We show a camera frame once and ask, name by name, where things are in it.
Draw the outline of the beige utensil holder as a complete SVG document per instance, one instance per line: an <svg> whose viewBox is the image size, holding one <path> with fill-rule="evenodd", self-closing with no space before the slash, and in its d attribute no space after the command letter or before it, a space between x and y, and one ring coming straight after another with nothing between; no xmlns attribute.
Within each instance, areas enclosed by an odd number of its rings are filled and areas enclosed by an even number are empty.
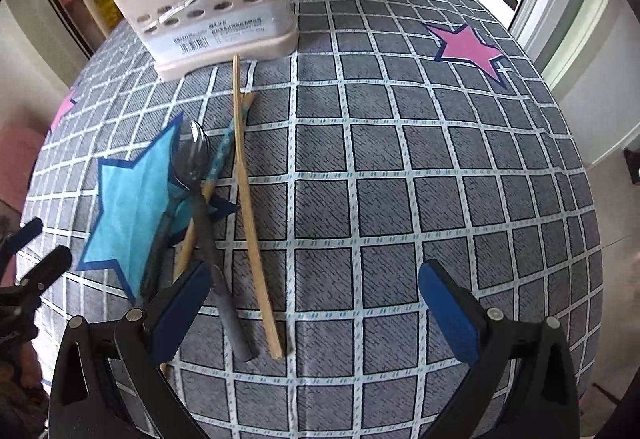
<svg viewBox="0 0 640 439"><path fill-rule="evenodd" d="M163 80L205 66L284 58L297 47L293 0L114 0Z"/></svg>

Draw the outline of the pink plastic stool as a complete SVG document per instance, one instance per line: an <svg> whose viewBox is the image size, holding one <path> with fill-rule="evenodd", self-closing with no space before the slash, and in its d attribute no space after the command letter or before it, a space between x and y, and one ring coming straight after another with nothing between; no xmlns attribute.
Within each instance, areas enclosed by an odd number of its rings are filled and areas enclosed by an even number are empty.
<svg viewBox="0 0 640 439"><path fill-rule="evenodd" d="M43 142L44 136L28 126L9 125L1 129L1 202L19 214Z"/></svg>

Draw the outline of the blue patterned chopstick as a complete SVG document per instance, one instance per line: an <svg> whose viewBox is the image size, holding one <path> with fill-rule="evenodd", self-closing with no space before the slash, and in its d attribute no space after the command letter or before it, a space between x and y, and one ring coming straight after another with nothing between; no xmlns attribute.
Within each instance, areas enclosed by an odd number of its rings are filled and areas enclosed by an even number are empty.
<svg viewBox="0 0 640 439"><path fill-rule="evenodd" d="M189 266L191 255L197 249L201 263L209 266L210 291L214 294L222 327L227 333L232 352L243 362L253 360L250 347L238 311L230 292L224 267L220 262L213 222L210 220L210 201L215 192L215 182L209 177L213 165L209 137L203 126L194 119L186 119L180 127L182 139L171 154L171 170L175 180L186 190L185 200L190 207L190 221L182 241L180 259Z"/></svg>

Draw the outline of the plain wooden chopstick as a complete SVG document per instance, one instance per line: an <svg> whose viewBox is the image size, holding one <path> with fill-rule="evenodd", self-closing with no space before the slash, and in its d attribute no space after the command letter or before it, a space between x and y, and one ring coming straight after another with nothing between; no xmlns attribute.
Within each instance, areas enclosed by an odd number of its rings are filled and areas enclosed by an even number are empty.
<svg viewBox="0 0 640 439"><path fill-rule="evenodd" d="M238 193L240 196L248 263L250 264L250 271L252 271L255 296L260 315L262 316L262 328L265 332L270 357L275 360L281 360L284 358L284 353L277 329L276 319L274 318L272 311L264 267L262 266L262 255L260 255L252 196L250 195L250 182L248 182L246 169L243 118L245 95L241 91L240 70L240 57L235 54L232 56L232 101L236 182L238 182Z"/></svg>

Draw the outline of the grey checked tablecloth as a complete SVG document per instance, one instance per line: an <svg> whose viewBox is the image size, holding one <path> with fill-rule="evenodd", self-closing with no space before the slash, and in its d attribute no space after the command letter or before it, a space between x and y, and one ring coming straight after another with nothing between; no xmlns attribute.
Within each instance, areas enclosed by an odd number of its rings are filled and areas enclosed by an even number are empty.
<svg viewBox="0 0 640 439"><path fill-rule="evenodd" d="M241 362L213 303L168 375L213 438L416 438L466 368L416 287L427 259L487 308L559 319L579 388L602 312L598 220L565 119L532 62L477 0L295 0L299 44L272 62L173 81L120 24L76 80L38 156L24 215L86 255L99 163L135 159L176 117L218 141L232 87L253 92L244 146L262 265L286 355L271 358L243 221L215 237L256 350Z"/></svg>

